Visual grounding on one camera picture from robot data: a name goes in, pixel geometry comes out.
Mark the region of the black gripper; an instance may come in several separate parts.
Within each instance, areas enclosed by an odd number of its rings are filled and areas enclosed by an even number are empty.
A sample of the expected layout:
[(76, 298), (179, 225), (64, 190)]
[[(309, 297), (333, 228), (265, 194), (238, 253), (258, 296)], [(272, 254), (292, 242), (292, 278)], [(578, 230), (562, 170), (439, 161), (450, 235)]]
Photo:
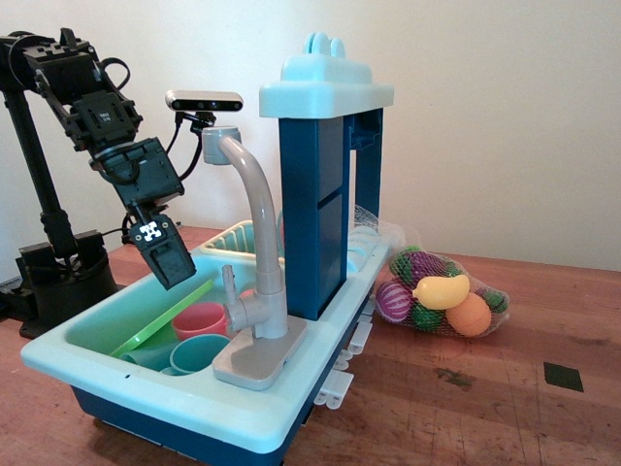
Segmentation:
[(117, 145), (92, 156), (91, 168), (110, 183), (134, 218), (129, 236), (166, 290), (196, 273), (193, 259), (163, 205), (184, 194), (175, 168), (157, 138)]

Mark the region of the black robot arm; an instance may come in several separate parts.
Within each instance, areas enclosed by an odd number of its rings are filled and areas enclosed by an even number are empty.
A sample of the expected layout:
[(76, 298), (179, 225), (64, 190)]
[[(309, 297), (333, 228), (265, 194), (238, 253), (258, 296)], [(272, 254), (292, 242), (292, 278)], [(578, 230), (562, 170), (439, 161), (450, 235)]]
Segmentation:
[(34, 339), (117, 291), (102, 233), (76, 234), (61, 207), (26, 92), (40, 95), (76, 151), (121, 200), (121, 231), (150, 271), (171, 289), (196, 268), (166, 203), (184, 193), (181, 178), (156, 138), (137, 140), (142, 117), (107, 74), (108, 60), (75, 36), (59, 39), (17, 31), (1, 39), (1, 92), (42, 209), (47, 241), (20, 250), (16, 260), (35, 303), (19, 333)]

